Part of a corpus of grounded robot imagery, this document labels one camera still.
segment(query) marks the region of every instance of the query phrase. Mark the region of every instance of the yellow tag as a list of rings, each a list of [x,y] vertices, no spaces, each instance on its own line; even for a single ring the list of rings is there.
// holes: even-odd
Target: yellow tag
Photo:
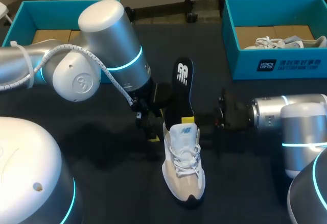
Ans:
[[[159,140],[159,137],[157,136],[155,139],[149,139],[148,141],[151,141],[151,142],[158,142],[158,141],[160,141],[160,140]]]
[[[194,123],[194,116],[182,118],[182,123]]]

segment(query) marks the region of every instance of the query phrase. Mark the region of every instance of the blue box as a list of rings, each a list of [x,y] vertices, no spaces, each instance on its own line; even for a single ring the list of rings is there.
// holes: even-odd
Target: blue box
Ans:
[[[225,1],[222,35],[233,80],[327,78],[327,48],[240,48],[235,27],[287,25],[308,25],[315,39],[327,36],[327,4],[324,0]]]
[[[36,30],[79,30],[80,14],[98,1],[24,1],[2,46],[10,46],[10,41],[29,45],[33,41]],[[35,79],[42,79],[40,72],[35,75]],[[110,83],[104,73],[101,75],[101,82]]]

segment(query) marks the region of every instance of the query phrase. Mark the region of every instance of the white shoelace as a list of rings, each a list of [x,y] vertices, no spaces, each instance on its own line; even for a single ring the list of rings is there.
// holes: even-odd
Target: white shoelace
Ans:
[[[264,49],[284,48],[285,43],[282,39],[258,38],[255,41],[256,46],[263,46]]]
[[[199,177],[198,167],[198,158],[200,156],[201,147],[200,145],[195,145],[195,150],[184,150],[182,149],[179,154],[176,154],[174,150],[169,147],[169,151],[174,155],[174,165],[176,167],[176,173],[180,176],[196,174]],[[184,153],[190,153],[192,158],[186,158],[182,155]]]

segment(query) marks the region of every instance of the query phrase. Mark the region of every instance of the black tablecloth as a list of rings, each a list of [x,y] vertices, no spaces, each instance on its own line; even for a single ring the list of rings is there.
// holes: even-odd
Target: black tablecloth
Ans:
[[[135,26],[156,82],[169,82],[179,56],[194,62],[192,105],[210,115],[222,88],[253,97],[327,93],[327,80],[232,82],[219,24]],[[205,199],[196,210],[177,205],[149,160],[135,113],[115,88],[101,85],[89,100],[71,103],[48,86],[0,95],[0,116],[33,121],[48,130],[66,157],[84,201],[84,224],[290,223],[280,141],[251,132],[226,133],[200,123]]]

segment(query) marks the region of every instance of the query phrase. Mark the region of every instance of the shoe insole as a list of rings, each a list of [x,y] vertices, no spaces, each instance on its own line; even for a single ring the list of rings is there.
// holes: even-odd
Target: shoe insole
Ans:
[[[192,80],[192,60],[187,57],[178,58],[173,68],[171,102],[165,112],[167,130],[179,123],[194,123],[191,106]]]

